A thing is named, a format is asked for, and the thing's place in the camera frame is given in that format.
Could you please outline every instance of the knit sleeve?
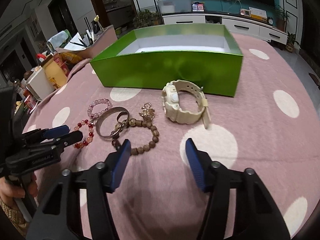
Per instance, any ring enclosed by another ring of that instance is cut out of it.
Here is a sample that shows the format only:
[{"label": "knit sleeve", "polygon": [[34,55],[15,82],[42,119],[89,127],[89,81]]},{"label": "knit sleeve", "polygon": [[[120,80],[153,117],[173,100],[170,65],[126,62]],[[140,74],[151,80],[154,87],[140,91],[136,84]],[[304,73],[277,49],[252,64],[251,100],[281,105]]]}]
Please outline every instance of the knit sleeve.
[{"label": "knit sleeve", "polygon": [[22,213],[18,210],[8,207],[1,198],[0,206],[19,233],[23,236],[26,236],[29,223],[24,220]]}]

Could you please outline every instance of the blue gripper pad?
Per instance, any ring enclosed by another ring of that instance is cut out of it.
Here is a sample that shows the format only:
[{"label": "blue gripper pad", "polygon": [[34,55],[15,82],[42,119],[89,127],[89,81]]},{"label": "blue gripper pad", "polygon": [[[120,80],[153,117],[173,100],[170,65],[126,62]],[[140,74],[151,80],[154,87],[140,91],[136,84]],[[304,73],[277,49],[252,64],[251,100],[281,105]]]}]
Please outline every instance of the blue gripper pad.
[{"label": "blue gripper pad", "polygon": [[67,125],[58,126],[56,128],[49,129],[43,133],[44,139],[53,139],[58,138],[63,135],[68,134],[70,131],[69,127]]},{"label": "blue gripper pad", "polygon": [[127,167],[127,163],[131,155],[131,143],[128,139],[124,140],[118,154],[119,157],[116,161],[114,169],[111,172],[112,179],[110,189],[112,192],[114,192],[116,188],[120,186],[124,170]]},{"label": "blue gripper pad", "polygon": [[201,189],[203,192],[206,192],[207,185],[205,182],[205,170],[203,166],[203,160],[201,160],[200,156],[200,153],[204,152],[198,151],[195,144],[193,143],[193,140],[189,138],[186,141],[186,153],[193,173],[193,177],[195,178],[198,188]]}]

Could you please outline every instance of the screw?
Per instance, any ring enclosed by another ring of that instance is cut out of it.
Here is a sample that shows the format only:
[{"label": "screw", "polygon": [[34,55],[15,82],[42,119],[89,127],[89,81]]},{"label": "screw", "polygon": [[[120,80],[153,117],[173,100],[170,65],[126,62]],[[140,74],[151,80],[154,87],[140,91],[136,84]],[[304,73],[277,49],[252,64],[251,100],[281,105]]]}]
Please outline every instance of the screw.
[{"label": "screw", "polygon": [[104,166],[105,166],[105,164],[103,162],[99,162],[96,164],[97,169],[102,169],[102,168],[104,168]]},{"label": "screw", "polygon": [[211,163],[211,166],[212,166],[213,168],[218,168],[218,167],[220,167],[220,166],[221,166],[221,163],[220,163],[220,162],[215,161],[215,162],[212,162],[212,163]]},{"label": "screw", "polygon": [[70,170],[65,169],[65,170],[63,170],[63,171],[62,171],[62,173],[61,173],[61,174],[62,174],[63,176],[68,176],[70,173],[71,173],[71,171],[70,171]]},{"label": "screw", "polygon": [[245,169],[245,172],[248,173],[249,175],[255,174],[254,169],[252,168]]}]

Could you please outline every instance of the air vent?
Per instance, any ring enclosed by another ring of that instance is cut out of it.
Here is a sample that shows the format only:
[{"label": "air vent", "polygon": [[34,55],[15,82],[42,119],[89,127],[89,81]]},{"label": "air vent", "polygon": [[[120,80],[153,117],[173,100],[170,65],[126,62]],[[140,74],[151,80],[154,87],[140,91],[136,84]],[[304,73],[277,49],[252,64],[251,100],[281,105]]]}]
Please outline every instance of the air vent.
[{"label": "air vent", "polygon": [[12,25],[8,25],[5,29],[3,29],[3,31],[0,33],[0,37],[2,37],[3,34],[5,34],[8,30],[10,30],[12,28]]}]

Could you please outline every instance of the silver bangle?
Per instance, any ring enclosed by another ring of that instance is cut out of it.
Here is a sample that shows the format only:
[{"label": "silver bangle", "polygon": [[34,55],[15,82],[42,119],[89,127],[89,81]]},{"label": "silver bangle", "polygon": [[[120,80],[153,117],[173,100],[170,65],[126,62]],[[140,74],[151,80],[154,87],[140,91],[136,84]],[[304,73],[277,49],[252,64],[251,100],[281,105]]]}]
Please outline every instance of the silver bangle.
[{"label": "silver bangle", "polygon": [[[100,127],[101,127],[103,121],[104,121],[109,115],[112,115],[112,114],[118,113],[118,112],[121,112],[121,113],[118,115],[117,120],[119,119],[119,117],[120,117],[121,115],[124,115],[124,114],[127,115],[127,119],[125,120],[125,122],[123,122],[123,123],[120,125],[120,127],[114,131],[113,134],[110,134],[110,135],[108,135],[108,136],[101,135],[101,133],[100,133]],[[101,116],[98,118],[97,124],[96,124],[97,134],[98,134],[101,138],[104,138],[104,139],[114,138],[114,137],[116,137],[116,136],[123,130],[123,128],[128,127],[129,118],[130,118],[130,114],[129,114],[129,111],[128,111],[127,109],[125,109],[124,107],[120,107],[120,106],[113,107],[113,108],[109,109],[108,111],[106,111],[103,115],[101,115]]]}]

